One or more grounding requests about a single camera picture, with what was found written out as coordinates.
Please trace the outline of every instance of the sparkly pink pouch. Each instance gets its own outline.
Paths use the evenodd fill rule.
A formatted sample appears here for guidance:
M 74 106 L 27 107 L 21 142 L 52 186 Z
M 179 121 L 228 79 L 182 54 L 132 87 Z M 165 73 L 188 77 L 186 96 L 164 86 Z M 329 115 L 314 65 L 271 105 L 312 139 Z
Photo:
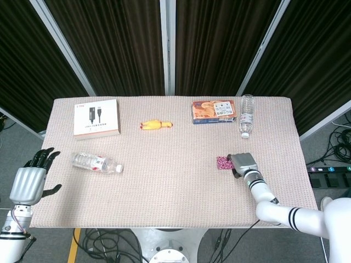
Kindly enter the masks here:
M 226 157 L 218 156 L 217 157 L 217 168 L 219 170 L 229 170 L 229 169 L 233 169 L 234 165 L 231 162 L 231 160 L 228 161 Z

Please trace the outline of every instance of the table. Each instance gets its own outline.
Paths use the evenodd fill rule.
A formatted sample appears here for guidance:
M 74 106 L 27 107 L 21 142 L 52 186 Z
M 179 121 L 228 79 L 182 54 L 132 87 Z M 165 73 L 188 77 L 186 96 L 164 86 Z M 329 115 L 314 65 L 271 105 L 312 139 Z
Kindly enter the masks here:
M 74 104 L 116 98 L 121 134 L 76 141 Z M 231 170 L 218 170 L 217 156 L 250 152 L 282 205 L 316 209 L 316 202 L 288 98 L 256 97 L 254 128 L 242 139 L 239 122 L 198 124 L 191 121 L 195 100 L 239 97 L 87 97 L 54 101 L 43 148 L 61 154 L 45 188 L 62 184 L 53 196 L 34 206 L 32 227 L 249 227 L 256 204 Z M 150 119 L 173 127 L 140 130 Z M 112 157 L 124 165 L 122 175 L 73 167 L 72 152 Z M 272 227 L 260 222 L 257 227 Z

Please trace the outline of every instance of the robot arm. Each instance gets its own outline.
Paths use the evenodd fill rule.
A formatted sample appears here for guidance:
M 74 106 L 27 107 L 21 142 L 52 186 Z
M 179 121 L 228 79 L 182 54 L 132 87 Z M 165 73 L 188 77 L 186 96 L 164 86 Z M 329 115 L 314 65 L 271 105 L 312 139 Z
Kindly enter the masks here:
M 15 207 L 9 211 L 6 222 L 0 233 L 0 255 L 2 262 L 20 262 L 25 251 L 36 240 L 27 232 L 33 211 L 31 206 L 38 203 L 42 197 L 53 195 L 61 185 L 51 190 L 43 190 L 46 175 L 54 158 L 60 152 L 49 154 L 54 148 L 38 151 L 34 158 L 23 168 L 19 168 L 10 194 Z M 30 239 L 26 250 L 23 250 L 26 239 Z
M 324 212 L 306 208 L 283 207 L 272 194 L 258 171 L 250 153 L 228 155 L 233 162 L 235 178 L 244 178 L 257 202 L 256 215 L 265 222 L 285 225 L 295 231 L 330 239 L 330 262 L 349 262 L 351 237 L 351 199 L 339 198 Z

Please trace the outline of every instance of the rubber chicken toy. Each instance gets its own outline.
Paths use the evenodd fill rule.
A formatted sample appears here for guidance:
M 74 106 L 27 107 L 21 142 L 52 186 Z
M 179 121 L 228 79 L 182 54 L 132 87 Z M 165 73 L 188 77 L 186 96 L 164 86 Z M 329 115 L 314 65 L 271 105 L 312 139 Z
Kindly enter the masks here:
M 140 128 L 142 130 L 157 130 L 157 129 L 161 129 L 163 127 L 170 128 L 172 126 L 173 126 L 173 124 L 171 122 L 161 122 L 158 119 L 152 119 L 148 122 L 142 122 L 140 124 Z

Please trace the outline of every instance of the cardboard box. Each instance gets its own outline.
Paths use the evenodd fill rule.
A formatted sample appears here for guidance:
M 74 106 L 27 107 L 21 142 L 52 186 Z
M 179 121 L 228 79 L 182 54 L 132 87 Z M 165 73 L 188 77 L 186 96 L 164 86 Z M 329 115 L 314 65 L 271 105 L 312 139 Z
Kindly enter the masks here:
M 77 140 L 120 133 L 117 100 L 104 100 L 75 105 L 74 137 Z
M 234 122 L 233 100 L 194 101 L 191 107 L 194 124 Z

